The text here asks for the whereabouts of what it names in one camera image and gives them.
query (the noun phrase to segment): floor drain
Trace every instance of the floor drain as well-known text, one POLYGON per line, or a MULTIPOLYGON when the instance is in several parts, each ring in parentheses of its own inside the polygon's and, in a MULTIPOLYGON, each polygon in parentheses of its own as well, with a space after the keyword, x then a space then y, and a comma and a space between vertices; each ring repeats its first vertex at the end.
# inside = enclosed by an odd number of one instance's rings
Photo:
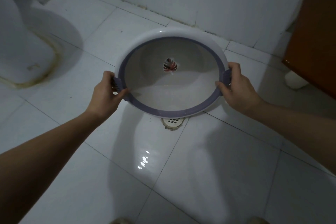
POLYGON ((178 129, 180 126, 182 126, 183 121, 185 118, 179 118, 179 119, 162 119, 162 123, 164 124, 164 126, 173 131, 178 129))

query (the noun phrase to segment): human hand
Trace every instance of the human hand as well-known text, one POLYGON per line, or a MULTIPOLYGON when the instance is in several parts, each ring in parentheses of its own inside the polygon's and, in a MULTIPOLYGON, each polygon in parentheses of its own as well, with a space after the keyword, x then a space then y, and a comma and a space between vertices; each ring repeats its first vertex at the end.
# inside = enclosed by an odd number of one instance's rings
POLYGON ((265 103, 256 93, 250 80, 242 75, 240 64, 229 62, 232 70, 231 90, 223 83, 216 82, 216 86, 221 90, 226 102, 236 111, 251 116, 261 104, 265 103))
POLYGON ((118 94, 114 85, 114 73, 104 71, 102 80, 95 86, 89 106, 86 109, 90 113, 99 118, 101 122, 107 120, 114 113, 123 97, 129 93, 128 89, 122 90, 118 94))

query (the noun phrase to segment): shoe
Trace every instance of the shoe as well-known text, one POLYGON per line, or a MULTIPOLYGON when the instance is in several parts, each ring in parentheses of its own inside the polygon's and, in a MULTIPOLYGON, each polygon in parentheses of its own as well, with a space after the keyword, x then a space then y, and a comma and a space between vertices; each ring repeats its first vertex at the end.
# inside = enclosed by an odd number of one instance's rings
POLYGON ((252 217, 247 221, 247 224, 270 224, 270 223, 262 218, 252 217))
POLYGON ((117 218, 114 221, 112 221, 110 224, 133 224, 133 222, 129 221, 128 219, 117 218))

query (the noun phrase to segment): tile floor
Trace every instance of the tile floor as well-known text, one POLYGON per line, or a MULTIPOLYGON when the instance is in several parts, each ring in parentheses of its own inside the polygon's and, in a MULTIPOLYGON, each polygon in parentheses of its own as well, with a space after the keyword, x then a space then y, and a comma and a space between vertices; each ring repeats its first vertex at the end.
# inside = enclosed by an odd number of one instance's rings
MULTIPOLYGON (((59 43, 64 59, 40 85, 0 84, 0 152, 83 112, 104 70, 130 40, 165 26, 186 27, 120 0, 17 0, 25 22, 59 43)), ((336 118, 336 101, 283 82, 278 57, 209 35, 241 63, 269 102, 336 118)), ((336 178, 223 99, 172 132, 160 119, 122 102, 73 155, 22 223, 335 223, 336 178), (148 163, 142 166, 145 158, 148 163)))

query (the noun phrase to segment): forearm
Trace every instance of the forearm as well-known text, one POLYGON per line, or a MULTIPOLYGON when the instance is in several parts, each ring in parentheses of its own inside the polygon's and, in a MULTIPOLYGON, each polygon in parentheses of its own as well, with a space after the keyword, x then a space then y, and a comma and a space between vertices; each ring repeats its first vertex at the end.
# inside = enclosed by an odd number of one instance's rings
POLYGON ((336 120, 263 103, 248 113, 300 147, 336 174, 336 120))
POLYGON ((2 222, 18 223, 100 124, 94 115, 84 113, 1 154, 2 222))

